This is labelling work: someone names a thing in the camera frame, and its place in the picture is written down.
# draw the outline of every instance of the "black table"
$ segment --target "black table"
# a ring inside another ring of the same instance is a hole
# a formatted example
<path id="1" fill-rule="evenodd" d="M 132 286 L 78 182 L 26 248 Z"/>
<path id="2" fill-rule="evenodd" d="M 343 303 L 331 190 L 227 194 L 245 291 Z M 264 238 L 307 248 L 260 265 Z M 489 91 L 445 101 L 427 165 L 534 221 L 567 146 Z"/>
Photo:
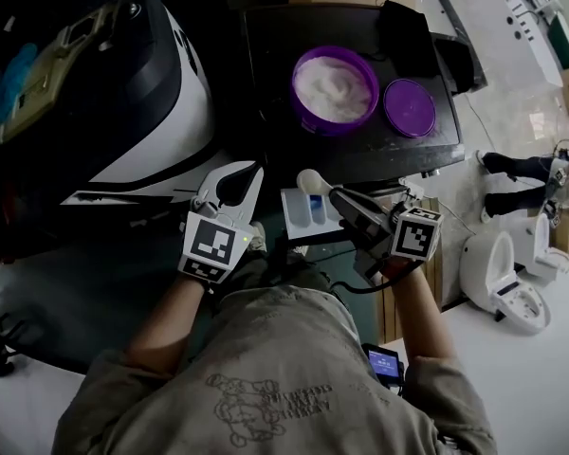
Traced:
<path id="1" fill-rule="evenodd" d="M 377 31 L 379 12 L 362 6 L 313 4 L 244 13 L 255 98 L 264 119 L 256 133 L 266 154 L 267 174 L 279 187 L 294 187 L 297 173 L 305 168 L 318 170 L 329 182 L 353 184 L 428 172 L 464 159 L 459 123 L 440 64 L 432 76 L 400 74 L 401 67 L 413 69 L 413 63 L 402 63 L 405 57 L 383 56 Z M 415 57 L 436 59 L 428 35 L 428 45 L 417 49 Z M 402 40 L 405 36 L 393 34 L 389 38 Z M 376 111 L 347 136 L 311 134 L 291 111 L 293 68 L 304 52 L 317 46 L 343 46 L 369 56 L 365 60 L 379 80 Z M 404 137 L 385 117 L 381 98 L 385 87 L 398 78 L 419 82 L 434 100 L 436 124 L 426 137 Z"/>

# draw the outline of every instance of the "white floor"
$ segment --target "white floor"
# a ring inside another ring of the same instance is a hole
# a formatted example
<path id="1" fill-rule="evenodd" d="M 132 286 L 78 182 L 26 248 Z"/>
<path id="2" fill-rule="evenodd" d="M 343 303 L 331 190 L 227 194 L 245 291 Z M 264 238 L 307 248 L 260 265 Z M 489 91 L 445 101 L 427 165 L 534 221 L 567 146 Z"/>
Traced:
<path id="1" fill-rule="evenodd" d="M 83 376 L 21 355 L 0 379 L 0 455 L 47 455 L 57 421 Z"/>
<path id="2" fill-rule="evenodd" d="M 540 288 L 552 314 L 536 336 L 470 303 L 443 314 L 455 349 L 485 404 L 500 455 L 569 455 L 569 273 Z M 402 339 L 388 349 L 407 364 Z"/>

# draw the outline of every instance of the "black pants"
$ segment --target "black pants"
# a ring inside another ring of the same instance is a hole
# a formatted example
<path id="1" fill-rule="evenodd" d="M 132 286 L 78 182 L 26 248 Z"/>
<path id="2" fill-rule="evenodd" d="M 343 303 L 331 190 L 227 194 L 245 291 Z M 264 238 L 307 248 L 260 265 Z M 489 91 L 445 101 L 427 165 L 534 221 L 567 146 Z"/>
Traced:
<path id="1" fill-rule="evenodd" d="M 504 172 L 515 177 L 528 177 L 544 184 L 550 176 L 553 157 L 518 159 L 500 154 L 486 154 L 483 157 L 489 173 Z M 546 187 L 512 193 L 488 193 L 485 196 L 486 213 L 490 216 L 504 215 L 518 209 L 539 208 L 546 196 Z"/>

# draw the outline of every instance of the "small white box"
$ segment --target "small white box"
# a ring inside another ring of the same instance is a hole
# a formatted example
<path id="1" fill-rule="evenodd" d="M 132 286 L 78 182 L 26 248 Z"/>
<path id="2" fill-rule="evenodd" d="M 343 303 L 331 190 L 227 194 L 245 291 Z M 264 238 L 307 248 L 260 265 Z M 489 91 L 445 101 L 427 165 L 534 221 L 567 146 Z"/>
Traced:
<path id="1" fill-rule="evenodd" d="M 403 212 L 398 216 L 391 254 L 429 260 L 436 250 L 443 220 L 443 215 L 433 210 L 412 208 Z"/>

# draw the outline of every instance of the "purple container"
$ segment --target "purple container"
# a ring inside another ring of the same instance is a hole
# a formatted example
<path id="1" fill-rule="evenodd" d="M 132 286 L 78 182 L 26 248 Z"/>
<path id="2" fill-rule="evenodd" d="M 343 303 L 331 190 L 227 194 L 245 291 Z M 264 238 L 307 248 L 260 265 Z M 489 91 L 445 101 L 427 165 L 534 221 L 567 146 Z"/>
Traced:
<path id="1" fill-rule="evenodd" d="M 405 137 L 425 137 L 434 128 L 436 109 L 432 96 L 415 81 L 396 80 L 388 84 L 383 107 L 388 120 Z"/>
<path id="2" fill-rule="evenodd" d="M 367 83 L 369 91 L 371 92 L 369 109 L 362 117 L 348 123 L 336 123 L 334 121 L 327 121 L 326 119 L 317 117 L 314 113 L 303 106 L 303 103 L 297 97 L 297 93 L 295 92 L 295 76 L 302 64 L 317 57 L 332 57 L 339 59 L 340 61 L 344 61 L 345 63 L 352 65 L 362 75 Z M 336 45 L 322 45 L 321 47 L 315 47 L 308 50 L 295 64 L 293 76 L 291 77 L 290 95 L 291 107 L 299 118 L 303 128 L 309 132 L 319 135 L 335 137 L 351 132 L 364 123 L 373 114 L 377 106 L 377 101 L 379 100 L 379 83 L 377 82 L 376 73 L 373 71 L 371 66 L 368 65 L 356 52 Z"/>

